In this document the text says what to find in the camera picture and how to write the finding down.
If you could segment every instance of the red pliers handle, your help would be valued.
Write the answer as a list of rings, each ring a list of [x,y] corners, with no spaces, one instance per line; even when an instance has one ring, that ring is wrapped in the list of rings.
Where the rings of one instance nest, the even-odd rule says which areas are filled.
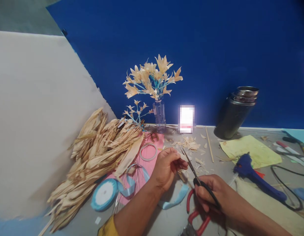
[[[195,193],[195,189],[192,189],[187,197],[187,213],[189,214],[189,208],[190,208],[190,199],[191,196]],[[192,225],[192,221],[199,215],[199,211],[195,210],[193,213],[191,213],[188,217],[188,222]],[[200,228],[198,230],[196,230],[196,233],[198,236],[201,236],[205,230],[205,228],[207,227],[208,223],[210,222],[211,218],[210,216],[206,216],[204,222],[201,224]]]

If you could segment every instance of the white wall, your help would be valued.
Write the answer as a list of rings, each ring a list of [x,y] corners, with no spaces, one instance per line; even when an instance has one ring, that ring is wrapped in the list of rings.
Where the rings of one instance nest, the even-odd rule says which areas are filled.
[[[115,118],[65,37],[0,31],[0,218],[42,213],[101,106]]]

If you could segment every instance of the glass vase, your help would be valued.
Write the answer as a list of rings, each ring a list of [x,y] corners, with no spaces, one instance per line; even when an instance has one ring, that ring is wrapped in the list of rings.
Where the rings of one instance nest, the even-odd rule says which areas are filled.
[[[154,101],[153,110],[157,132],[161,134],[165,133],[166,122],[163,97],[160,97],[158,101]]]

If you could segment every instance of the pink paper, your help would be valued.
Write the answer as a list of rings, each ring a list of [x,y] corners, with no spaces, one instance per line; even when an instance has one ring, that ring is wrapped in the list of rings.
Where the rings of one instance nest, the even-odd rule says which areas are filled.
[[[153,169],[154,169],[154,166],[155,166],[155,162],[156,162],[156,159],[157,159],[157,155],[161,152],[161,150],[158,150],[159,148],[163,148],[163,144],[164,144],[164,134],[158,134],[159,136],[159,141],[156,140],[156,138],[153,138],[154,139],[154,143],[152,142],[151,140],[151,136],[149,135],[149,138],[148,139],[144,139],[142,144],[141,144],[141,147],[147,143],[152,143],[156,146],[156,149],[157,149],[157,154],[156,154],[156,157],[152,160],[152,161],[144,161],[141,159],[139,153],[138,155],[136,156],[135,160],[134,160],[134,163],[138,164],[138,165],[141,165],[143,166],[149,176],[151,176],[152,172],[153,172]],[[154,156],[154,153],[155,153],[155,148],[152,147],[152,146],[147,146],[145,147],[142,152],[141,152],[141,155],[143,156],[143,158],[145,159],[150,159]],[[145,178],[144,178],[144,175],[143,175],[143,171],[142,171],[142,168],[137,168],[135,170],[135,172],[130,175],[136,182],[136,188],[135,188],[135,194],[142,188],[142,186],[145,184]],[[115,176],[113,174],[110,174],[107,179],[110,179],[110,178],[115,178]],[[126,180],[126,176],[125,174],[121,176],[121,179],[122,181],[125,183],[125,186],[126,188],[129,188],[129,184]],[[133,195],[129,196],[129,197],[124,197],[121,195],[120,197],[120,203],[126,205],[130,200],[131,198],[133,197]]]

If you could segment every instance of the dried corn husk pile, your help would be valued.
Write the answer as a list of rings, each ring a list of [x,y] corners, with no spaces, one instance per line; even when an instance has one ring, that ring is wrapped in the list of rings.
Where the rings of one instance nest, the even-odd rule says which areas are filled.
[[[115,170],[119,162],[129,162],[125,157],[133,143],[143,139],[143,135],[140,136],[140,127],[131,122],[114,119],[106,124],[106,121],[107,114],[100,108],[82,127],[73,143],[71,158],[75,163],[67,179],[51,193],[47,201],[52,206],[47,214],[51,215],[51,219],[40,235],[43,235],[50,225],[53,225],[50,230],[52,233],[65,227],[95,189],[94,182]],[[118,129],[121,122],[126,124],[122,129]]]

